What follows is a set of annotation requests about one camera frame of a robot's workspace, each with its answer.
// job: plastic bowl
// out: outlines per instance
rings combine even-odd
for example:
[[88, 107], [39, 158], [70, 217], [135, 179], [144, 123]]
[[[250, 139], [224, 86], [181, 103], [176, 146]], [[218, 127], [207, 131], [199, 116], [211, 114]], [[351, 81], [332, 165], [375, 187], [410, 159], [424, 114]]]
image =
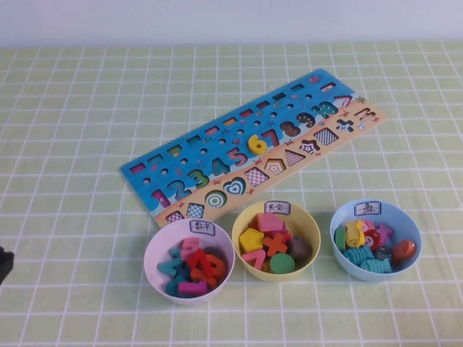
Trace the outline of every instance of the plastic bowl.
[[[159, 272], [158, 264], [171, 260], [169, 250], [177, 247], [179, 243], [187, 237], [198, 237], [200, 248], [217, 247], [226, 258], [227, 275], [221, 284], [214, 290], [202, 296], [194, 298], [177, 298], [165, 292], [165, 286], [170, 281], [170, 277]], [[145, 274], [154, 289], [170, 301], [182, 305], [204, 304], [213, 299], [228, 281], [234, 267], [234, 250], [229, 235], [215, 223], [203, 219], [182, 219], [173, 222], [156, 233], [151, 239], [144, 259]]]
[[[302, 266], [296, 268], [292, 273], [274, 274], [260, 271], [249, 265], [241, 257], [241, 246], [239, 245], [239, 235], [247, 230], [247, 225], [254, 217], [261, 212], [274, 212], [286, 224], [286, 229], [293, 236], [299, 236], [309, 243], [312, 248], [312, 256], [307, 259]], [[235, 220], [233, 230], [231, 232], [234, 250], [238, 255], [239, 260], [245, 266], [246, 270], [256, 278], [267, 282], [283, 282], [294, 280], [312, 264], [320, 251], [320, 229], [312, 216], [303, 208], [286, 201], [259, 201], [247, 207], [241, 212]]]
[[[334, 233], [341, 224], [353, 220], [368, 219], [378, 225], [384, 223], [394, 229], [394, 235], [389, 238], [387, 246], [393, 248], [402, 240], [412, 240], [417, 245], [417, 251], [408, 260], [403, 261], [402, 268], [392, 273], [372, 273], [352, 264], [334, 242]], [[352, 276], [367, 282], [381, 282], [407, 271], [413, 266], [421, 253], [421, 235], [416, 223], [397, 206], [382, 200], [361, 199], [348, 202], [341, 206], [333, 215], [330, 224], [331, 245], [338, 263]]]

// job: green oval piece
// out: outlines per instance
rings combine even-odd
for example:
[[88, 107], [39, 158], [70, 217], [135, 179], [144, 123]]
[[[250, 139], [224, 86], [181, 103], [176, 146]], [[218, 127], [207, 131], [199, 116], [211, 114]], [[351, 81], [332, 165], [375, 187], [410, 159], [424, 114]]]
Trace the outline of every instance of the green oval piece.
[[296, 263], [289, 254], [277, 253], [270, 259], [270, 270], [272, 273], [292, 273], [295, 268]]

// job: wooden shape piece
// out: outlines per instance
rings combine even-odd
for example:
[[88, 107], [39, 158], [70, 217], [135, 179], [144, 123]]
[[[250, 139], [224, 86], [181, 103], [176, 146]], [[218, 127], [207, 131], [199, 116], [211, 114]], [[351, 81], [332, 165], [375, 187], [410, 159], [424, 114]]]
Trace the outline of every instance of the wooden shape piece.
[[294, 260], [307, 260], [312, 256], [313, 248], [304, 239], [293, 237], [288, 243], [289, 255]]
[[199, 264], [201, 266], [201, 270], [205, 273], [205, 275], [210, 278], [213, 275], [213, 269], [211, 264], [208, 261], [208, 258], [205, 255], [205, 252], [198, 248], [195, 253], [187, 261], [188, 266], [190, 269], [197, 267]]
[[243, 254], [241, 257], [247, 263], [251, 263], [253, 260], [255, 260], [253, 266], [256, 269], [261, 270], [263, 262], [266, 259], [266, 251], [264, 251], [263, 249], [259, 249], [258, 251]]
[[273, 238], [265, 237], [263, 244], [268, 247], [269, 257], [273, 257], [277, 252], [286, 253], [288, 249], [288, 246], [283, 243], [283, 234], [276, 234]]
[[193, 296], [201, 296], [208, 292], [208, 284], [205, 280], [199, 283], [180, 282], [179, 293], [180, 294], [191, 294]]
[[272, 273], [292, 273], [295, 268], [296, 263], [289, 254], [278, 253], [270, 259], [270, 270]]
[[263, 233], [253, 228], [248, 228], [243, 234], [239, 235], [239, 244], [246, 253], [262, 249]]
[[278, 218], [273, 212], [265, 212], [258, 214], [259, 230], [263, 233], [267, 231], [281, 230], [283, 228], [283, 221]]

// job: number shape sorting board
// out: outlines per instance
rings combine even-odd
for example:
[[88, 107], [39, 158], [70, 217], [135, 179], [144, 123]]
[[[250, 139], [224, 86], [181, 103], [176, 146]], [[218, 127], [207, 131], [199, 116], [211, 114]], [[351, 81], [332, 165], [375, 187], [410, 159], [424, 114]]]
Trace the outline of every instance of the number shape sorting board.
[[385, 120], [318, 69], [121, 170], [160, 227], [183, 218], [215, 220]]

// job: triangle shape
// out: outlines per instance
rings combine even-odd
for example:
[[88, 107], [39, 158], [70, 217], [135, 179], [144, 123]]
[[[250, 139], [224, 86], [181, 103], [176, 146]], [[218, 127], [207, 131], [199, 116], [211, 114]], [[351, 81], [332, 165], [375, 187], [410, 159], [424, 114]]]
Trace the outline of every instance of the triangle shape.
[[305, 155], [292, 152], [291, 150], [285, 150], [284, 154], [286, 154], [286, 161], [288, 162], [289, 166], [293, 166], [295, 163], [299, 163], [302, 159], [305, 158]]

